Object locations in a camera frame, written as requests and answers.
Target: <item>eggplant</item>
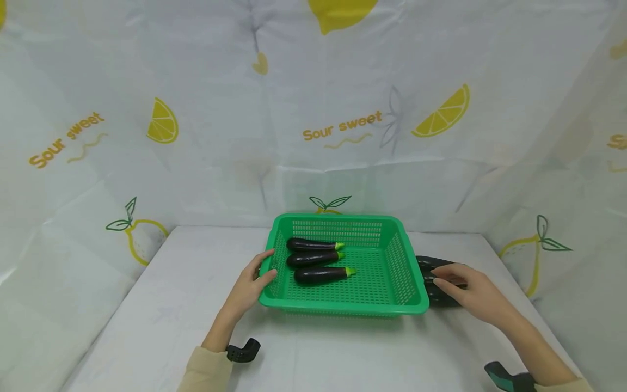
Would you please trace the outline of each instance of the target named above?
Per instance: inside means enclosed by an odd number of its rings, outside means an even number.
[[[357,270],[350,267],[310,267],[294,271],[294,280],[302,284],[327,283],[346,279]]]
[[[313,267],[334,263],[343,257],[344,254],[342,252],[328,250],[294,253],[287,258],[287,265],[293,268]]]
[[[290,238],[287,240],[287,248],[294,252],[313,252],[316,250],[340,250],[344,246],[341,242],[324,242],[304,240],[303,238]]]

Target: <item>table surface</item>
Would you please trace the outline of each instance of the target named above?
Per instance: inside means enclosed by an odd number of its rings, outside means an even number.
[[[265,249],[269,229],[180,226],[122,302],[63,388],[69,392],[175,391],[233,282]],[[577,373],[487,241],[477,234],[408,233],[419,255],[485,272]],[[228,391],[497,391],[483,366],[525,371],[496,328],[463,309],[392,320],[286,314],[256,305],[232,344],[261,342],[235,364]]]

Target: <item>hand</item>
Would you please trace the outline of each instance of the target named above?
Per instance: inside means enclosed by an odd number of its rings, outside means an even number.
[[[223,312],[231,314],[239,320],[248,309],[253,307],[259,299],[263,288],[272,282],[277,275],[277,270],[270,270],[262,277],[259,276],[261,262],[273,254],[274,249],[259,253],[244,268],[233,289],[231,289],[231,293],[226,298],[226,302],[222,307]]]
[[[484,273],[459,263],[443,265],[431,272],[437,276],[433,283],[477,319],[503,330],[522,318]],[[466,283],[468,288],[463,290],[450,282]]]

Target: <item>beige sleeve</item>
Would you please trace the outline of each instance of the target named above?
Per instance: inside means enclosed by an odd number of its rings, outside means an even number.
[[[226,352],[211,352],[196,347],[187,362],[187,368],[178,392],[224,392],[231,377],[233,363]]]
[[[535,386],[536,392],[594,392],[585,379],[578,379],[568,384],[555,386]]]

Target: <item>lemon illustration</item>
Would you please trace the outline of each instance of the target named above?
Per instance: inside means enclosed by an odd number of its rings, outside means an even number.
[[[324,202],[322,200],[320,200],[319,198],[313,197],[313,196],[310,197],[309,200],[311,200],[315,205],[318,206],[318,211],[315,212],[317,214],[338,214],[338,215],[341,215],[342,214],[341,212],[336,211],[334,209],[328,209],[328,208],[339,207],[342,204],[346,203],[346,201],[348,199],[350,199],[351,197],[352,196],[344,196],[343,198],[339,198],[339,199],[333,200],[329,204],[324,204]]]
[[[544,216],[538,215],[536,217],[535,230],[536,234],[533,236],[511,241],[498,253],[498,256],[512,272],[518,284],[521,287],[527,287],[525,294],[529,298],[535,294],[540,281],[540,254],[542,250],[550,252],[572,250],[546,236],[549,231],[549,221]],[[530,271],[527,264],[529,264],[531,258],[534,259],[534,267]]]
[[[266,75],[268,73],[268,58],[262,51],[257,53],[257,62],[253,64],[253,69],[259,75]]]
[[[469,103],[470,89],[464,83],[455,94],[451,95],[438,110],[431,113],[411,133],[416,137],[431,137],[441,134],[461,120]]]
[[[127,219],[113,221],[107,225],[106,229],[126,233],[130,254],[141,265],[148,265],[165,242],[168,232],[162,224],[150,219],[137,219],[133,223],[136,202],[137,197],[134,197],[126,204]]]
[[[308,2],[309,8],[318,18],[322,35],[359,23],[377,4],[377,0],[308,0]]]
[[[6,19],[6,1],[0,0],[0,29],[4,26],[4,20]]]
[[[155,97],[152,120],[146,136],[158,143],[171,143],[179,136],[179,123],[172,110],[159,98]]]

